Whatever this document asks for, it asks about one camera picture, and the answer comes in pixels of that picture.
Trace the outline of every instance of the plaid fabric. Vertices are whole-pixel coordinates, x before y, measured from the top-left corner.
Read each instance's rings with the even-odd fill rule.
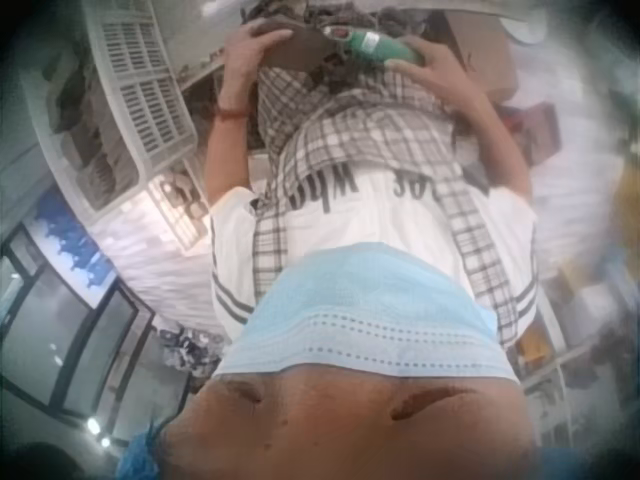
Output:
[[[515,299],[451,145],[453,123],[423,88],[391,72],[360,74],[337,95],[305,74],[263,69],[258,123],[274,173],[256,204],[256,301],[286,265],[289,197],[313,171],[374,162],[423,174],[447,217],[476,301],[497,313],[502,345],[515,342]]]

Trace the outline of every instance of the hand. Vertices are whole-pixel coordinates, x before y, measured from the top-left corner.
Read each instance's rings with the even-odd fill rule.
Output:
[[[470,112],[479,101],[486,100],[449,47],[418,37],[405,37],[402,41],[422,54],[425,66],[419,67],[404,60],[387,60],[387,69],[409,77],[463,113]]]
[[[255,36],[264,19],[254,20],[233,32],[224,47],[224,81],[218,104],[227,109],[244,109],[251,87],[258,78],[258,68],[271,47],[291,37],[291,30],[276,30]]]

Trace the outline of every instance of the wrist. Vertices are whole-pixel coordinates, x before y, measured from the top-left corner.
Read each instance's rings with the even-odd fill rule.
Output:
[[[245,110],[249,108],[251,85],[246,82],[225,81],[218,95],[218,107],[224,110]]]
[[[472,124],[481,123],[487,117],[496,115],[489,98],[482,92],[470,96],[460,110]]]

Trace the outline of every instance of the blue surgical mask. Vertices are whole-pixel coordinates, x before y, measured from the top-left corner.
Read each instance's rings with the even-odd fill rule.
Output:
[[[439,270],[377,243],[317,252],[287,267],[214,376],[303,364],[517,381],[493,312]]]

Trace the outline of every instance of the red bracelet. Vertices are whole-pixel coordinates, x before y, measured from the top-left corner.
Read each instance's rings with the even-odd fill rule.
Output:
[[[226,108],[221,108],[220,105],[216,107],[216,119],[223,122],[225,120],[240,120],[248,118],[249,115],[251,115],[249,107],[238,110],[228,110]]]

